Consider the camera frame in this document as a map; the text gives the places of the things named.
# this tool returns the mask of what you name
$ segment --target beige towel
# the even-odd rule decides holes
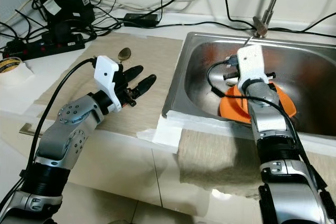
[[[258,199],[260,161],[254,141],[184,130],[178,149],[180,181]],[[336,158],[307,153],[336,199]]]

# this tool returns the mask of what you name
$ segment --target white countertop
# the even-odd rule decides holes
[[[163,19],[162,24],[172,24],[172,23],[193,23],[201,22],[208,17],[200,15],[187,15],[187,14],[167,14]],[[214,25],[199,25],[199,26],[175,26],[175,27],[165,27],[158,29],[141,29],[134,27],[122,27],[117,30],[118,33],[129,33],[135,36],[155,36],[155,37],[164,37],[172,39],[181,39],[186,38],[187,33],[194,31],[200,33],[212,33],[212,34],[222,34],[222,35],[232,35],[232,36],[250,36],[250,31],[236,31],[228,28],[218,27]],[[334,44],[336,45],[336,39],[321,37],[315,35],[303,35],[303,34],[290,34],[270,31],[267,38],[271,39],[281,39],[281,40],[292,40],[292,41],[304,41],[304,42],[313,42],[313,43],[322,43],[322,44]],[[33,102],[39,98],[43,92],[45,92],[64,72],[69,66],[85,51],[85,49],[68,52],[64,54],[58,54],[48,57],[43,57],[39,59],[26,61],[27,67],[32,70],[34,75],[27,79],[24,83],[12,86],[12,87],[2,87],[0,86],[0,111],[4,115],[11,117],[20,117],[30,118],[32,120],[35,118],[39,112],[43,109],[42,107],[33,105]],[[161,135],[164,134],[164,131],[167,129],[167,125],[170,123],[164,122],[164,119],[160,119],[159,125]],[[178,124],[175,128],[175,137],[173,141],[167,143],[165,141],[158,142],[153,139],[155,132],[143,132],[143,134],[138,137],[143,140],[154,141],[158,145],[169,145],[171,149],[170,152],[175,153],[178,147],[178,141],[176,141],[181,134],[181,128]],[[306,142],[305,147],[308,147],[310,150],[316,149],[316,139],[310,138],[310,141]],[[326,142],[319,143],[320,146],[324,146],[326,151],[323,151],[323,154],[332,154],[336,153],[336,141],[329,140]]]

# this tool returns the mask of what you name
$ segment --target orange plate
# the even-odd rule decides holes
[[[290,116],[296,114],[296,108],[292,100],[287,94],[285,94],[279,86],[274,83],[277,93],[280,97],[282,106],[284,107],[285,112]],[[227,95],[241,95],[240,91],[237,88],[237,85],[229,88],[226,93]],[[221,117],[228,118],[235,121],[240,121],[244,123],[251,123],[251,117],[248,115],[247,111],[247,100],[246,99],[233,99],[228,97],[223,97],[220,101],[219,110],[221,112]]]

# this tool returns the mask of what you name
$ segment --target power adapter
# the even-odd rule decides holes
[[[154,27],[159,23],[157,19],[157,14],[150,14],[143,18],[138,18],[142,15],[143,14],[138,13],[127,13],[123,18],[120,18],[120,20],[127,21],[126,23],[124,23],[124,26],[129,27]]]

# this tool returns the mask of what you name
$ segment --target tiled floor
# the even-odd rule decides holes
[[[59,224],[108,224],[118,220],[126,222],[115,224],[218,224],[72,183],[64,190],[63,204],[54,220]]]

